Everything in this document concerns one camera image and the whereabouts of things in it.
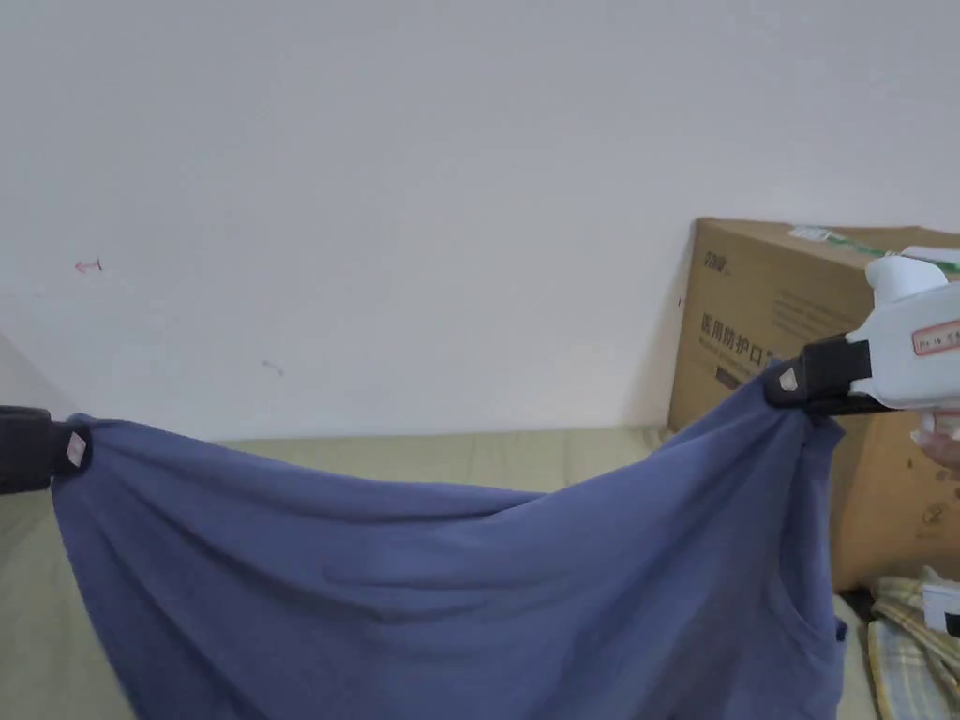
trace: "human hand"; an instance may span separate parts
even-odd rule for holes
[[[926,428],[915,430],[911,437],[920,446],[924,455],[937,465],[960,471],[960,440]]]

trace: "blue fabric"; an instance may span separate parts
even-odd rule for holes
[[[832,718],[835,424],[756,383],[560,492],[379,483],[92,420],[54,487],[138,717]]]

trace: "bed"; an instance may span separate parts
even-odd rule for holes
[[[550,492],[646,457],[655,429],[493,433],[228,443],[311,468],[379,480],[454,482]],[[863,626],[850,625],[841,720],[875,720]],[[0,708],[16,720],[132,720],[66,560],[49,493],[0,498]]]

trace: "plaid fabric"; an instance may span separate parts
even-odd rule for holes
[[[939,581],[928,568],[920,580],[882,578],[874,587],[878,619],[868,640],[883,720],[960,720],[960,640],[924,622],[924,584]]]

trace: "sticker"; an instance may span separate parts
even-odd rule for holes
[[[924,327],[913,333],[913,351],[918,357],[960,349],[960,320]]]
[[[799,237],[801,240],[812,240],[815,243],[822,243],[833,233],[826,228],[817,228],[812,225],[797,225],[790,230],[790,234]]]
[[[86,440],[77,435],[77,433],[73,433],[70,436],[70,443],[66,447],[66,459],[79,468],[80,464],[84,461],[85,452]]]

